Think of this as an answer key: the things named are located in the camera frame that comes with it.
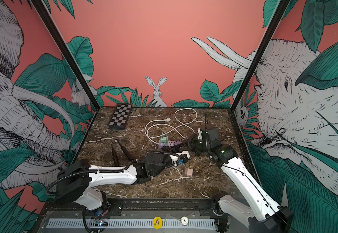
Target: chessboard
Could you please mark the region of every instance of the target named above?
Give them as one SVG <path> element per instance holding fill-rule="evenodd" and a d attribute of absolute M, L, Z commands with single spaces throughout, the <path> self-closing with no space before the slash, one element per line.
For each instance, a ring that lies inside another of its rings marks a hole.
<path fill-rule="evenodd" d="M 109 128 L 124 130 L 128 123 L 131 110 L 131 104 L 117 104 L 111 120 L 109 121 Z"/>

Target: purple power strip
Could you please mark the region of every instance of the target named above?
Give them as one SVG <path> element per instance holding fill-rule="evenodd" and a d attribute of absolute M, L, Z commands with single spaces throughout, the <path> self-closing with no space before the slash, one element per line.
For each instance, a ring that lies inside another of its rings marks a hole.
<path fill-rule="evenodd" d="M 167 141 L 165 144 L 162 142 L 158 143 L 158 148 L 161 149 L 162 147 L 168 146 L 168 147 L 173 147 L 173 146 L 177 146 L 179 144 L 182 144 L 181 141 Z"/>

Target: marble tabletop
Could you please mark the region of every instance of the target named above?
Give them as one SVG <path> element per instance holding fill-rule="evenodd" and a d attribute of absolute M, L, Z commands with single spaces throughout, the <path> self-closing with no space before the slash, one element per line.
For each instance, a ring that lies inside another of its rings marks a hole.
<path fill-rule="evenodd" d="M 170 117 L 172 119 L 170 125 L 174 127 L 180 125 L 174 117 L 175 111 L 178 110 L 176 108 L 133 108 L 125 130 L 112 130 L 108 128 L 108 123 L 113 110 L 114 107 L 103 107 L 99 110 L 77 160 L 88 159 L 90 164 L 114 166 L 111 154 L 112 142 L 120 164 L 126 165 L 128 160 L 119 145 L 114 142 L 115 139 L 127 148 L 134 159 L 141 160 L 144 158 L 144 152 L 157 150 L 157 145 L 151 143 L 144 134 L 144 127 L 149 121 Z M 227 109 L 207 110 L 208 123 L 216 126 L 222 143 L 231 145 L 240 155 Z M 197 119 L 189 124 L 195 131 L 204 124 L 206 109 L 196 111 Z M 192 110 L 182 110 L 176 116 L 183 123 L 187 123 L 194 119 L 195 113 Z M 149 131 L 150 136 L 161 135 L 162 130 L 168 132 L 171 129 L 168 126 L 159 127 L 152 127 Z M 178 131 L 183 136 L 190 136 L 193 133 L 185 126 L 179 127 Z M 175 131 L 168 134 L 168 137 L 173 141 L 182 139 Z M 185 175 L 185 168 L 193 169 L 192 177 Z M 177 168 L 166 169 L 144 184 L 109 184 L 97 186 L 97 189 L 104 191 L 110 198 L 211 198 L 220 191 L 226 191 L 234 198 L 242 198 L 235 184 L 215 163 L 209 163 L 208 157 L 204 154 Z"/>

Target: power cord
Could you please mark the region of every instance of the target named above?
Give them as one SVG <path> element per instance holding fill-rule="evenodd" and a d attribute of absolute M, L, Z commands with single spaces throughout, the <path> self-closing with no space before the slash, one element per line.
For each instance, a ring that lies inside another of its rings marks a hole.
<path fill-rule="evenodd" d="M 183 123 L 183 122 L 181 122 L 180 120 L 178 120 L 178 118 L 177 118 L 177 116 L 176 116 L 176 113 L 179 112 L 179 111 L 181 111 L 181 110 L 187 110 L 187 109 L 193 110 L 193 111 L 195 112 L 196 116 L 195 116 L 195 118 L 194 118 L 192 121 L 190 121 L 190 122 L 188 122 L 188 123 Z M 152 121 L 150 121 L 150 122 L 148 122 L 148 123 L 146 124 L 146 126 L 145 126 L 145 128 L 144 128 L 144 134 L 146 135 L 146 137 L 147 137 L 151 142 L 153 142 L 153 143 L 155 143 L 155 144 L 158 145 L 159 143 L 153 141 L 152 138 L 157 138 L 157 137 L 161 137 L 161 136 L 167 135 L 167 134 L 169 134 L 170 132 L 172 132 L 173 130 L 175 130 L 182 138 L 186 138 L 185 136 L 183 136 L 183 135 L 177 130 L 177 128 L 179 128 L 179 127 L 181 127 L 181 126 L 185 126 L 185 127 L 189 128 L 189 129 L 191 129 L 191 130 L 195 133 L 195 131 L 193 130 L 193 128 L 191 128 L 191 127 L 188 126 L 188 124 L 191 124 L 191 123 L 194 122 L 194 121 L 196 120 L 196 118 L 197 118 L 197 112 L 196 112 L 195 109 L 192 109 L 192 108 L 179 109 L 179 110 L 175 111 L 174 117 L 175 117 L 175 119 L 180 123 L 180 125 L 178 125 L 177 127 L 173 127 L 173 126 L 171 126 L 171 125 L 169 125 L 169 124 L 160 123 L 160 124 L 154 124 L 154 125 L 151 125 L 151 126 L 147 129 L 147 126 L 148 126 L 150 123 L 152 123 L 152 122 L 160 122 L 160 121 L 169 122 L 169 121 L 171 121 L 171 118 L 166 118 L 166 119 L 163 119 L 163 120 L 152 120 Z M 162 133 L 161 135 L 158 135 L 158 136 L 149 136 L 149 135 L 148 135 L 148 131 L 149 131 L 152 127 L 159 126 L 159 125 L 169 126 L 169 127 L 172 128 L 172 130 L 170 130 L 170 131 L 167 132 L 167 133 Z"/>

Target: cable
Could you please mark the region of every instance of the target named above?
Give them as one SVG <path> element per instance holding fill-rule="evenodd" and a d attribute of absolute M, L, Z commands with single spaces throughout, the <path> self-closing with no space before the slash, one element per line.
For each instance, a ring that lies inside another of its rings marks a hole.
<path fill-rule="evenodd" d="M 87 225 L 87 223 L 86 223 L 86 207 L 83 209 L 83 211 L 82 211 L 82 219 L 83 219 L 83 226 L 85 227 L 85 230 L 88 232 L 88 233 L 94 233 L 94 231 L 92 231 L 90 228 L 89 228 L 89 226 Z M 102 228 L 102 229 L 98 229 L 98 231 L 95 231 L 95 233 L 96 232 L 102 232 L 102 231 L 104 231 L 104 228 Z"/>
<path fill-rule="evenodd" d="M 97 172 L 100 172 L 100 173 L 120 173 L 120 172 L 123 172 L 123 171 L 124 171 L 124 169 L 118 169 L 118 170 L 89 169 L 89 170 L 85 170 L 85 171 L 74 172 L 74 173 L 66 175 L 62 178 L 59 178 L 59 179 L 55 180 L 54 182 L 52 182 L 51 184 L 49 184 L 45 189 L 45 194 L 50 195 L 50 196 L 56 195 L 56 193 L 50 193 L 49 192 L 50 189 L 53 186 L 55 186 L 57 183 L 59 183 L 60 181 L 68 179 L 69 177 L 72 177 L 72 176 L 77 176 L 77 175 L 80 175 L 80 174 L 88 174 L 88 173 L 97 173 Z"/>
<path fill-rule="evenodd" d="M 181 122 L 180 120 L 178 120 L 178 118 L 177 118 L 177 116 L 176 116 L 176 113 L 177 113 L 178 111 L 186 110 L 186 109 L 194 110 L 196 116 L 195 116 L 195 118 L 194 118 L 192 121 L 190 121 L 190 122 L 188 122 L 188 123 L 183 123 L 183 122 Z M 185 127 L 189 128 L 189 129 L 191 129 L 191 130 L 195 133 L 195 131 L 193 130 L 193 128 L 191 128 L 191 127 L 188 126 L 188 124 L 191 124 L 191 123 L 194 122 L 194 121 L 196 120 L 196 118 L 197 118 L 197 112 L 196 112 L 195 109 L 192 109 L 192 108 L 179 109 L 179 110 L 175 111 L 174 117 L 175 117 L 175 119 L 180 123 L 180 125 L 178 125 L 177 127 L 173 127 L 173 126 L 171 126 L 171 125 L 169 125 L 169 124 L 161 123 L 161 124 L 154 124 L 154 125 L 150 126 L 150 127 L 147 129 L 148 124 L 150 124 L 150 123 L 152 123 L 152 122 L 159 122 L 159 121 L 169 122 L 169 121 L 171 121 L 170 118 L 167 118 L 167 119 L 165 119 L 165 120 L 152 120 L 152 121 L 150 121 L 150 122 L 148 122 L 148 123 L 146 124 L 146 126 L 145 126 L 145 128 L 144 128 L 144 134 L 147 136 L 147 138 L 148 138 L 151 142 L 153 142 L 153 143 L 155 143 L 155 144 L 158 145 L 159 143 L 153 141 L 152 138 L 156 138 L 156 137 L 161 137 L 161 136 L 167 135 L 167 134 L 169 134 L 170 132 L 172 132 L 173 130 L 175 130 L 181 137 L 186 138 L 185 136 L 183 136 L 183 135 L 177 130 L 177 128 L 179 128 L 179 127 L 181 127 L 181 126 L 185 126 Z M 172 130 L 170 130 L 170 131 L 167 132 L 167 133 L 163 133 L 163 134 L 161 134 L 161 135 L 159 135 L 159 136 L 149 136 L 149 135 L 148 135 L 148 131 L 149 131 L 152 127 L 155 127 L 155 126 L 158 126 L 158 125 L 169 126 L 169 127 L 172 128 Z"/>

